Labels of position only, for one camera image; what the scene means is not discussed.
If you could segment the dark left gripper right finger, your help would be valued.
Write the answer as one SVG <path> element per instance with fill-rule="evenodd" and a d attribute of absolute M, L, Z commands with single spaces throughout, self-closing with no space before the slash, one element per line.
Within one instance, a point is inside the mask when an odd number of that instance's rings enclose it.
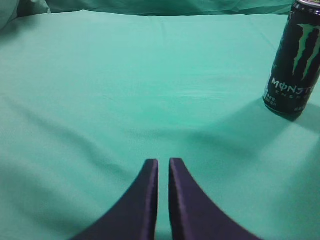
<path fill-rule="evenodd" d="M 168 209 L 174 240 L 258 240 L 201 189 L 181 158 L 169 160 Z"/>

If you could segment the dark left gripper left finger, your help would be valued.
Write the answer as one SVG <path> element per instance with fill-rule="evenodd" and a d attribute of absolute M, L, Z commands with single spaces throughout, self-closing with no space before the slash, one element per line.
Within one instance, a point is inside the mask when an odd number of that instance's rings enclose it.
<path fill-rule="evenodd" d="M 116 204 L 75 240 L 154 240 L 158 214 L 159 162 L 147 159 Z"/>

